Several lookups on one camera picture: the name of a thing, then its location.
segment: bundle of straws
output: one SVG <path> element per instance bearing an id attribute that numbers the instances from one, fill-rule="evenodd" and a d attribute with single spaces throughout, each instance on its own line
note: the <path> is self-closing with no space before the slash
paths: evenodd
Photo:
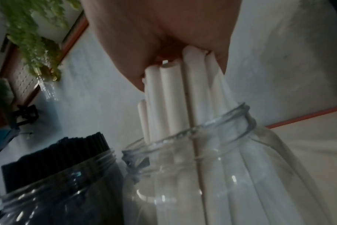
<path id="1" fill-rule="evenodd" d="M 150 66 L 145 73 L 145 100 L 138 109 L 147 144 L 238 107 L 213 52 L 207 54 L 187 46 L 183 60 Z M 209 146 L 218 146 L 227 136 L 236 135 L 238 126 L 218 130 L 213 137 L 200 139 L 184 152 L 160 159 L 160 163 L 175 164 L 202 155 Z M 203 163 L 196 170 L 179 173 L 175 179 L 155 182 L 156 196 L 166 194 L 177 199 L 177 209 L 157 209 L 157 224 L 303 225 L 263 147 L 248 143 L 238 148 L 224 164 L 219 160 Z M 248 179 L 234 185 L 239 177 Z M 190 190 L 203 190 L 202 196 L 186 195 Z"/>

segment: green leaves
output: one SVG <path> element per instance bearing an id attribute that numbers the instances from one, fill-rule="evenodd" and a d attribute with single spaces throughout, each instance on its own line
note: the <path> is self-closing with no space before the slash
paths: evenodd
<path id="1" fill-rule="evenodd" d="M 80 9 L 79 0 L 67 0 L 74 9 Z M 6 21 L 8 39 L 19 46 L 24 64 L 30 74 L 37 76 L 34 68 L 48 66 L 60 77 L 59 45 L 41 37 L 32 14 L 38 12 L 50 24 L 68 28 L 63 0 L 0 0 L 0 12 Z"/>

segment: glass jar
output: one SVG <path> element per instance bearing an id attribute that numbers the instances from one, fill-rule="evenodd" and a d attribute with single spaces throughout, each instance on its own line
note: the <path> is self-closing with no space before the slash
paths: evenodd
<path id="1" fill-rule="evenodd" d="M 126 225 L 330 225 L 306 170 L 267 128 L 236 109 L 123 151 Z"/>
<path id="2" fill-rule="evenodd" d="M 5 195 L 0 225 L 124 224 L 122 184 L 108 150 Z"/>

